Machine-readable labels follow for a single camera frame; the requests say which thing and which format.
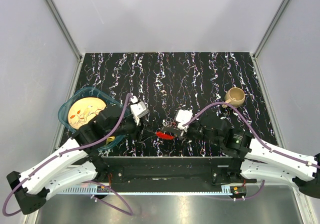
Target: gray wall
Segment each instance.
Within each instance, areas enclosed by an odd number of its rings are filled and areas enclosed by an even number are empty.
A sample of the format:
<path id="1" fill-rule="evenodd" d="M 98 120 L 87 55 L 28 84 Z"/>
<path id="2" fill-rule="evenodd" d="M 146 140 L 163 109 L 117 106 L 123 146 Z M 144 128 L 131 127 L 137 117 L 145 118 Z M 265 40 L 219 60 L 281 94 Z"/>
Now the gray wall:
<path id="1" fill-rule="evenodd" d="M 76 67 L 44 0 L 0 0 L 0 204 L 6 175 L 26 170 L 50 152 Z M 13 198 L 8 212 L 18 209 Z M 21 214 L 1 224 L 17 224 Z"/>
<path id="2" fill-rule="evenodd" d="M 54 1 L 81 52 L 253 52 L 282 0 Z"/>
<path id="3" fill-rule="evenodd" d="M 286 147 L 308 155 L 320 153 L 319 7 L 292 0 L 258 57 Z"/>

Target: red chili pepper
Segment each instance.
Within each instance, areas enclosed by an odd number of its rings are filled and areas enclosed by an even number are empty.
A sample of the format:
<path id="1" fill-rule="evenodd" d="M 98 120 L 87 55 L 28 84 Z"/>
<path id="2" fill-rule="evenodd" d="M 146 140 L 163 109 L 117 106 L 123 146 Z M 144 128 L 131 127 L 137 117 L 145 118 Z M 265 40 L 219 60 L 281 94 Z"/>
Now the red chili pepper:
<path id="1" fill-rule="evenodd" d="M 173 140 L 175 138 L 174 136 L 171 136 L 169 134 L 165 134 L 165 133 L 162 133 L 162 132 L 156 132 L 155 134 L 161 139 Z"/>

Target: plastic container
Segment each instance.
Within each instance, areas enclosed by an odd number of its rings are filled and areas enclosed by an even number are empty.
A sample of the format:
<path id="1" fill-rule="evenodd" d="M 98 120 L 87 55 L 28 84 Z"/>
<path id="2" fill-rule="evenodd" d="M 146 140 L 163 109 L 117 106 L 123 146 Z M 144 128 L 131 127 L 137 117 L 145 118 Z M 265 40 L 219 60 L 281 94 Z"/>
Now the plastic container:
<path id="1" fill-rule="evenodd" d="M 72 133 L 76 132 L 76 129 L 71 127 L 68 123 L 68 113 L 72 105 L 77 102 L 79 99 L 82 98 L 88 98 L 88 97 L 94 97 L 99 98 L 103 100 L 107 105 L 108 104 L 115 104 L 121 108 L 123 108 L 123 105 L 121 105 L 119 102 L 115 101 L 113 98 L 110 98 L 105 93 L 101 92 L 100 90 L 93 88 L 93 87 L 86 87 L 82 88 L 79 91 L 77 91 L 72 98 L 70 98 L 66 103 L 64 103 L 58 112 L 58 119 L 59 121 Z M 130 112 L 128 109 L 125 111 L 124 116 L 128 116 Z M 113 148 L 115 145 L 117 145 L 125 136 L 117 136 L 111 143 L 109 143 L 106 146 L 103 146 L 99 148 L 99 150 L 108 150 Z"/>

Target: black mat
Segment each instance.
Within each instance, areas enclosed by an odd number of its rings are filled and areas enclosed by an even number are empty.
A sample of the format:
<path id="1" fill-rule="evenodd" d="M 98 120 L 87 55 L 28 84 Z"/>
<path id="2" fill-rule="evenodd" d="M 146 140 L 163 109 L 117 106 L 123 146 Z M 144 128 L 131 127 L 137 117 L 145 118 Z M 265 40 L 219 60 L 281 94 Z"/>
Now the black mat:
<path id="1" fill-rule="evenodd" d="M 222 101 L 230 88 L 239 87 L 246 99 L 238 110 L 261 138 L 277 144 L 249 53 L 88 53 L 76 86 L 76 91 L 96 87 L 121 102 L 128 92 L 133 93 L 147 104 L 154 131 L 172 120 L 178 109 L 192 109 L 195 114 Z M 230 110 L 214 107 L 209 112 L 247 129 Z M 69 135 L 65 129 L 61 143 Z M 163 141 L 154 136 L 141 143 L 124 139 L 105 155 L 219 156 L 220 152 L 197 140 Z"/>

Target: wire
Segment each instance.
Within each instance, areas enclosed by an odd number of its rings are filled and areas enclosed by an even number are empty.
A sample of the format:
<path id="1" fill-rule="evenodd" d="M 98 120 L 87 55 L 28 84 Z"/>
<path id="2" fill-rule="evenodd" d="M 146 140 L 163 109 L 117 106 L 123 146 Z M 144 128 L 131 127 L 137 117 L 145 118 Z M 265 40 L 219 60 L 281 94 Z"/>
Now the wire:
<path id="1" fill-rule="evenodd" d="M 105 141 L 108 137 L 110 137 L 115 132 L 115 130 L 119 127 L 122 119 L 124 118 L 125 111 L 126 111 L 126 108 L 127 108 L 128 102 L 129 102 L 129 98 L 132 98 L 132 97 L 133 96 L 130 93 L 128 93 L 126 95 L 125 102 L 124 102 L 123 109 L 122 109 L 121 115 L 119 117 L 119 120 L 116 123 L 116 125 L 114 126 L 114 128 L 106 136 L 104 136 L 103 138 L 101 138 L 101 139 L 99 139 L 99 140 L 97 140 L 97 141 L 95 141 L 93 143 L 90 143 L 90 144 L 87 144 L 87 145 L 84 145 L 84 146 L 81 146 L 81 147 L 71 148 L 71 149 L 65 150 L 65 151 L 59 153 L 59 156 L 58 155 L 52 156 L 51 158 L 46 160 L 44 163 L 39 165 L 37 168 L 35 168 L 34 171 L 29 174 L 28 178 L 23 179 L 18 185 L 16 185 L 16 187 L 9 193 L 9 195 L 7 196 L 7 198 L 4 201 L 4 204 L 3 204 L 3 207 L 2 207 L 2 214 L 5 217 L 12 217 L 12 216 L 18 214 L 19 212 L 21 212 L 21 210 L 18 210 L 18 211 L 14 212 L 14 213 L 7 213 L 7 205 L 8 205 L 8 202 L 9 202 L 10 198 L 28 179 L 30 179 L 36 172 L 38 172 L 45 165 L 47 165 L 48 163 L 50 163 L 54 159 L 56 159 L 58 157 L 61 157 L 61 155 L 63 155 L 63 154 L 66 154 L 66 153 L 69 153 L 69 152 L 72 152 L 72 151 L 76 151 L 76 150 L 82 150 L 82 149 L 85 149 L 85 148 L 90 148 L 90 147 L 92 147 L 94 145 L 97 145 L 97 144 Z"/>
<path id="2" fill-rule="evenodd" d="M 98 198 L 95 198 L 95 201 L 101 202 L 101 203 L 103 203 L 103 204 L 105 204 L 105 205 L 107 205 L 107 206 L 109 206 L 109 207 L 111 207 L 111 208 L 114 208 L 114 209 L 116 209 L 117 211 L 119 211 L 119 212 L 121 212 L 121 213 L 124 213 L 124 214 L 126 214 L 126 215 L 128 215 L 128 216 L 133 216 L 133 215 L 134 215 L 134 213 L 133 213 L 131 207 L 129 206 L 129 204 L 123 199 L 123 197 L 121 197 L 121 196 L 120 196 L 115 190 L 113 190 L 111 187 L 105 186 L 105 185 L 103 185 L 103 184 L 101 184 L 101 183 L 97 183 L 97 182 L 94 182 L 94 181 L 87 181 L 86 183 L 93 183 L 93 184 L 97 184 L 97 185 L 103 186 L 104 188 L 108 189 L 110 192 L 114 193 L 114 194 L 123 202 L 123 204 L 125 204 L 125 206 L 129 209 L 129 212 L 127 212 L 127 211 L 125 211 L 125 210 L 122 210 L 122 209 L 120 209 L 120 208 L 117 208 L 116 206 L 114 206 L 114 205 L 112 205 L 112 204 L 110 204 L 110 203 L 107 203 L 107 202 L 105 202 L 105 201 L 103 201 L 103 200 L 101 200 L 101 199 L 98 199 Z"/>
<path id="3" fill-rule="evenodd" d="M 243 181 L 243 184 L 241 187 L 244 187 L 246 185 L 246 180 Z"/>
<path id="4" fill-rule="evenodd" d="M 183 124 L 182 126 L 187 126 L 189 125 L 190 123 L 192 123 L 194 120 L 196 120 L 200 115 L 202 115 L 204 112 L 206 112 L 209 108 L 213 107 L 213 106 L 217 106 L 217 105 L 226 105 L 228 106 L 229 108 L 231 108 L 234 112 L 236 112 L 239 117 L 241 118 L 241 120 L 248 126 L 248 128 L 250 129 L 250 131 L 253 133 L 253 135 L 255 136 L 255 138 L 261 143 L 262 146 L 264 146 L 266 149 L 268 149 L 269 151 L 271 152 L 274 152 L 274 153 L 277 153 L 283 157 L 286 157 L 286 158 L 289 158 L 289 159 L 292 159 L 294 161 L 297 161 L 297 162 L 300 162 L 300 163 L 303 163 L 303 164 L 306 164 L 307 166 L 309 166 L 309 162 L 308 161 L 304 161 L 304 160 L 301 160 L 299 158 L 296 158 L 296 157 L 293 157 L 293 156 L 290 156 L 288 154 L 285 154 L 285 153 L 282 153 L 282 152 L 279 152 L 278 150 L 272 150 L 271 147 L 269 147 L 267 144 L 265 144 L 263 142 L 263 140 L 258 136 L 258 134 L 255 132 L 255 130 L 251 127 L 251 125 L 247 122 L 247 120 L 244 118 L 244 116 L 236 109 L 234 108 L 232 105 L 230 105 L 229 103 L 225 103 L 225 102 L 215 102 L 215 103 L 212 103 L 212 104 L 209 104 L 208 106 L 206 106 L 203 110 L 201 110 L 200 112 L 198 112 L 189 122 Z M 315 168 L 318 168 L 320 169 L 320 166 L 317 165 L 317 164 L 311 164 L 312 167 L 315 167 Z"/>
<path id="5" fill-rule="evenodd" d="M 111 187 L 110 174 L 108 174 L 109 186 Z"/>
<path id="6" fill-rule="evenodd" d="M 250 199 L 253 199 L 253 198 L 259 196 L 259 194 L 260 194 L 260 193 L 262 192 L 262 190 L 265 188 L 265 182 L 266 182 L 266 181 L 263 180 L 262 183 L 261 183 L 261 186 L 260 186 L 259 190 L 258 190 L 255 194 L 253 194 L 252 196 L 247 197 L 247 198 L 245 198 L 245 199 L 223 199 L 223 198 L 216 198 L 216 197 L 208 197 L 208 198 L 211 198 L 211 199 L 214 199 L 214 200 L 219 200 L 219 201 L 233 201 L 233 202 L 235 202 L 235 201 L 250 200 Z"/>
<path id="7" fill-rule="evenodd" d="M 150 138 L 154 138 L 154 136 L 147 137 L 146 139 L 141 140 L 139 143 L 144 143 L 146 140 L 148 140 L 148 139 L 150 139 Z"/>

